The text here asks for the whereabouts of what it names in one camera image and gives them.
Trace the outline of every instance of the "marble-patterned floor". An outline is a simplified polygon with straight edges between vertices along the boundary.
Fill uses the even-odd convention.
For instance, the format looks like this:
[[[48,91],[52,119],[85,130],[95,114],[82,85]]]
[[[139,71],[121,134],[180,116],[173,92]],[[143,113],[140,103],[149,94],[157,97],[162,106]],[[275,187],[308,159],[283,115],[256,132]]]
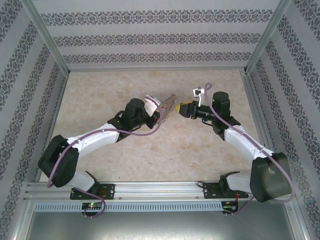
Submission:
[[[152,95],[163,101],[176,94],[179,103],[192,101],[192,89],[207,82],[213,86],[210,96],[229,94],[231,114],[258,139],[238,70],[71,72],[53,135],[67,138],[94,130],[124,110],[131,98]],[[102,182],[218,180],[221,174],[250,167],[210,126],[175,110],[155,134],[106,145],[77,165]],[[40,180],[47,179],[42,174]]]

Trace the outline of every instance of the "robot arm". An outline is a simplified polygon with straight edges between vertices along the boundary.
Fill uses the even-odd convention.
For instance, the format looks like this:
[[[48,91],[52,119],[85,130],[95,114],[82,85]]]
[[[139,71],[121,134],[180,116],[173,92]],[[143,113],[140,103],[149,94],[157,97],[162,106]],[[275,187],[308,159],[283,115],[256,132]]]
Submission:
[[[152,129],[160,114],[156,111],[156,104],[150,98],[158,105],[161,104],[158,99],[150,96],[146,96],[146,103],[138,98],[133,98],[126,105],[125,110],[118,112],[114,118],[93,131],[68,138],[61,135],[55,136],[40,158],[38,167],[49,178],[58,158],[69,147],[55,170],[52,183],[58,188],[67,185],[91,194],[97,194],[98,180],[86,171],[76,171],[78,160],[104,145],[123,140],[129,136],[129,132],[136,131],[144,124]]]
[[[185,118],[201,118],[202,122],[213,128],[219,137],[233,145],[248,161],[251,162],[251,173],[230,172],[220,177],[219,185],[223,193],[242,191],[253,194],[259,202],[265,202],[291,193],[291,187],[274,163],[263,153],[266,152],[280,164],[290,175],[287,157],[282,153],[275,153],[265,148],[250,137],[241,124],[231,116],[229,96],[225,92],[215,92],[212,98],[212,107],[216,113],[234,129],[220,121],[209,106],[202,105],[204,89],[193,90],[200,101],[181,103],[176,106],[177,111]]]

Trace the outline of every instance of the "patterned wallpaper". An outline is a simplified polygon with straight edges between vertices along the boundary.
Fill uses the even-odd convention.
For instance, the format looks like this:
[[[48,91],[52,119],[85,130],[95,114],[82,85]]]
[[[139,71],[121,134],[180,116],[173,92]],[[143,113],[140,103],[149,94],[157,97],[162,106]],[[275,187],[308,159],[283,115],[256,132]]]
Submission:
[[[15,225],[66,78],[18,0],[0,2],[0,240]]]
[[[279,0],[34,0],[71,70],[245,67]]]
[[[320,239],[320,5],[294,0],[251,72],[272,143],[287,154],[312,239]]]

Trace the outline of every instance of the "beige floor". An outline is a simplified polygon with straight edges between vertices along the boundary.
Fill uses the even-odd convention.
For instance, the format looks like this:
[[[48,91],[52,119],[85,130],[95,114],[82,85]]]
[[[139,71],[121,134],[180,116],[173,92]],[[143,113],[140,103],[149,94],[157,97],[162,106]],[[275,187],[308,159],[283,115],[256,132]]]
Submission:
[[[210,82],[229,94],[231,114],[255,139],[257,132],[238,70],[72,72],[53,135],[73,137],[96,129],[123,110],[131,98],[152,95],[178,102],[194,99],[192,89]],[[173,111],[151,136],[129,136],[78,161],[77,169],[99,181],[218,180],[231,171],[248,171],[251,164],[222,141],[200,119]]]

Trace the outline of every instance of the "purple cable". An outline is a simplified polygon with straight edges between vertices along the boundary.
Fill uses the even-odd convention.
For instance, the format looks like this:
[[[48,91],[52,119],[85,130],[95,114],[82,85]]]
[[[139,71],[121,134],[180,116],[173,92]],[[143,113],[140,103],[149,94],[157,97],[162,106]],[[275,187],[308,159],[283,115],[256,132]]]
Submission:
[[[118,133],[124,133],[124,134],[134,135],[134,136],[145,137],[145,136],[149,136],[149,135],[151,135],[151,134],[154,134],[156,131],[158,131],[158,129],[160,128],[160,126],[161,126],[161,124],[162,124],[162,118],[163,118],[162,112],[161,112],[161,109],[160,109],[160,106],[159,106],[158,103],[157,103],[155,100],[153,100],[152,98],[150,98],[150,97],[145,97],[145,98],[151,100],[151,101],[155,104],[155,106],[156,106],[156,108],[158,109],[159,114],[160,114],[160,117],[159,117],[159,120],[158,120],[158,121],[159,121],[159,124],[156,126],[156,128],[155,128],[153,131],[148,132],[148,133],[135,133],[135,132],[125,131],[125,130],[120,130],[120,129],[114,129],[114,128],[104,128],[104,129],[98,129],[98,130],[89,132],[89,133],[86,134],[86,135],[83,135],[82,137],[80,137],[80,138],[78,138],[77,140],[75,140],[75,141],[73,141],[72,143],[70,143],[70,144],[63,150],[63,152],[60,154],[60,156],[58,157],[58,159],[57,159],[57,161],[56,161],[56,163],[55,163],[55,165],[54,165],[54,167],[53,167],[53,169],[52,169],[52,172],[51,172],[51,174],[50,174],[50,177],[49,177],[49,180],[48,180],[48,183],[47,183],[46,186],[47,186],[48,188],[51,188],[51,187],[53,186],[52,179],[54,178],[55,173],[56,173],[56,171],[57,171],[57,168],[58,168],[58,166],[59,166],[62,158],[63,158],[64,155],[66,154],[66,152],[67,152],[73,145],[75,145],[75,144],[78,143],[79,141],[81,141],[81,140],[83,140],[83,139],[85,139],[85,138],[87,138],[87,137],[89,137],[89,136],[91,136],[91,135],[93,135],[93,134],[104,133],[104,132],[118,132]],[[89,196],[95,197],[95,198],[97,198],[97,199],[101,199],[101,201],[103,202],[103,210],[100,211],[99,213],[97,213],[95,216],[91,216],[90,218],[95,218],[95,217],[99,216],[99,215],[102,214],[103,211],[106,209],[106,202],[105,202],[105,200],[104,200],[103,198],[101,198],[101,197],[99,197],[99,196],[97,196],[97,195],[94,195],[94,194],[92,194],[92,193],[86,192],[86,191],[84,191],[84,190],[81,190],[81,189],[79,189],[79,188],[77,188],[77,187],[75,187],[75,189],[78,190],[78,191],[80,191],[80,192],[82,192],[82,193],[84,193],[84,194],[87,194],[87,195],[89,195]]]
[[[218,113],[214,110],[214,108],[212,107],[212,104],[210,104],[210,99],[208,96],[208,90],[211,89],[212,84],[207,82],[204,86],[204,95],[205,95],[205,99],[208,102],[208,105],[211,109],[211,111],[213,112],[213,114],[221,121],[223,122],[225,125],[227,125],[229,128],[233,129],[234,131],[236,131],[237,133],[243,135],[246,139],[248,139],[259,151],[261,151],[264,155],[266,155],[268,157],[268,159],[271,160],[271,162],[273,162],[273,164],[282,172],[282,174],[284,175],[284,177],[286,178],[286,180],[288,181],[290,188],[291,188],[291,196],[289,197],[289,199],[287,200],[278,200],[278,199],[274,199],[277,202],[280,203],[288,203],[290,202],[292,199],[294,199],[295,195],[296,195],[296,191],[295,191],[295,187],[294,184],[292,182],[292,180],[290,179],[289,175],[286,173],[286,171],[280,166],[279,163],[277,163],[276,160],[274,160],[274,158],[272,156],[270,156],[266,151],[263,150],[262,147],[260,147],[249,135],[247,135],[245,132],[240,131],[239,129],[233,127],[232,125],[230,125],[228,122],[226,122],[222,117],[220,117],[218,115]],[[254,197],[252,197],[237,213],[241,212],[242,209],[246,208],[247,205],[253,200]]]

